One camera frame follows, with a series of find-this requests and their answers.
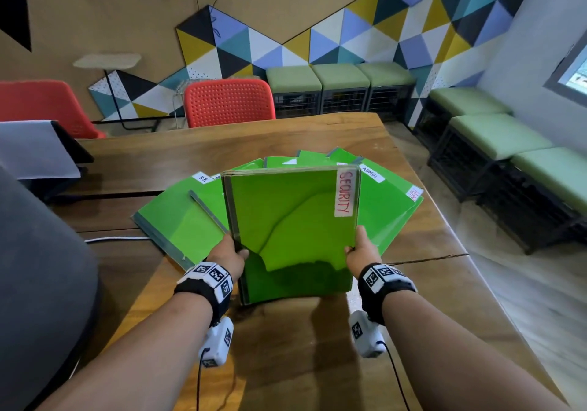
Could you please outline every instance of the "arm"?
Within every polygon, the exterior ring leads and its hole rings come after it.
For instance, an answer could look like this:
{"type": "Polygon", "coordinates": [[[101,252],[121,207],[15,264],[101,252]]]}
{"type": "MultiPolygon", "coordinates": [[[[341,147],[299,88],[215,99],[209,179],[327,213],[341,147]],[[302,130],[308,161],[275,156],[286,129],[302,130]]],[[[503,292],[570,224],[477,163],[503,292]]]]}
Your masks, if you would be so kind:
{"type": "MultiPolygon", "coordinates": [[[[365,266],[381,263],[362,226],[355,249],[347,248],[347,265],[355,277],[365,266]]],[[[534,377],[418,294],[388,294],[383,317],[423,409],[569,410],[534,377]]]]}
{"type": "MultiPolygon", "coordinates": [[[[234,252],[229,235],[210,251],[236,282],[248,251],[234,252]]],[[[180,292],[136,325],[45,400],[38,411],[171,410],[212,320],[200,295],[180,292]]]]}

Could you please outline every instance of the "red plastic chair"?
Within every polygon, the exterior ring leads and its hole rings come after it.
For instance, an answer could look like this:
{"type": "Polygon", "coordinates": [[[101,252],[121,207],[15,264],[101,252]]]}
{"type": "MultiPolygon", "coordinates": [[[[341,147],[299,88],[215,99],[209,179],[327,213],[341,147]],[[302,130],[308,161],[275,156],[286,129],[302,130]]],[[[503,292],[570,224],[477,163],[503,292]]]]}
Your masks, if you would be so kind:
{"type": "Polygon", "coordinates": [[[61,81],[0,82],[0,121],[56,120],[76,139],[103,139],[61,81]]]}
{"type": "Polygon", "coordinates": [[[271,88],[260,79],[192,83],[184,98],[190,128],[275,119],[271,88]]]}

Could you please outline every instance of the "hand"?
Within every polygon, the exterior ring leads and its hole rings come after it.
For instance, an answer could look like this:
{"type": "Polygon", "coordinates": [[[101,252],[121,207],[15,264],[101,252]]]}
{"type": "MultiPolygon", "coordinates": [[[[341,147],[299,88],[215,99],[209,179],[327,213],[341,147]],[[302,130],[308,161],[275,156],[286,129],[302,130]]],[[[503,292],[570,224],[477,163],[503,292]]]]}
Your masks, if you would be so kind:
{"type": "Polygon", "coordinates": [[[245,268],[245,260],[248,257],[249,251],[247,249],[242,249],[238,253],[234,251],[234,241],[232,241],[230,235],[226,234],[212,248],[206,260],[224,267],[230,273],[232,282],[236,283],[242,275],[242,271],[245,268]]]}
{"type": "Polygon", "coordinates": [[[355,237],[355,249],[345,247],[346,265],[350,273],[358,278],[365,266],[374,262],[381,263],[381,257],[377,246],[367,237],[367,231],[363,226],[357,226],[357,235],[355,237]]]}

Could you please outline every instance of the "window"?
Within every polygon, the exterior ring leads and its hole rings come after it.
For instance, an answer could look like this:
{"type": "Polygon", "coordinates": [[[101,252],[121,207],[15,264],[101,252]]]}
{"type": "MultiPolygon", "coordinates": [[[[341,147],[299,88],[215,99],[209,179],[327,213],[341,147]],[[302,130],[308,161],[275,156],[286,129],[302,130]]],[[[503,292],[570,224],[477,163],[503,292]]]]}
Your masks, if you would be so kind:
{"type": "Polygon", "coordinates": [[[573,46],[544,86],[587,106],[587,32],[573,46]]]}

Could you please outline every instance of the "green stool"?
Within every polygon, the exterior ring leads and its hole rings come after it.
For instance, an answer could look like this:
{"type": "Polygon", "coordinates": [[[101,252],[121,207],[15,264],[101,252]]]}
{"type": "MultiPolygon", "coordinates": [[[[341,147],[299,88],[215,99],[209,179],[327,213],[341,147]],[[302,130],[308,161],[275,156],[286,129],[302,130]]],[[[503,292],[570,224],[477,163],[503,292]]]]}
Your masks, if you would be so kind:
{"type": "Polygon", "coordinates": [[[566,148],[515,155],[477,204],[528,255],[552,244],[585,243],[587,159],[566,148]]]}
{"type": "Polygon", "coordinates": [[[513,155],[547,149],[552,142],[510,115],[468,115],[451,119],[428,165],[460,202],[479,195],[513,155]]]}
{"type": "Polygon", "coordinates": [[[359,68],[352,64],[312,65],[322,82],[320,114],[363,111],[371,84],[359,68]]]}
{"type": "Polygon", "coordinates": [[[267,82],[276,118],[318,114],[322,84],[308,65],[268,68],[267,82]]]}
{"type": "Polygon", "coordinates": [[[493,113],[513,111],[479,88],[437,88],[430,92],[414,134],[432,152],[453,117],[493,113]]]}
{"type": "Polygon", "coordinates": [[[371,81],[364,111],[377,113],[382,120],[406,122],[408,101],[414,92],[415,77],[395,62],[357,65],[371,81]]]}

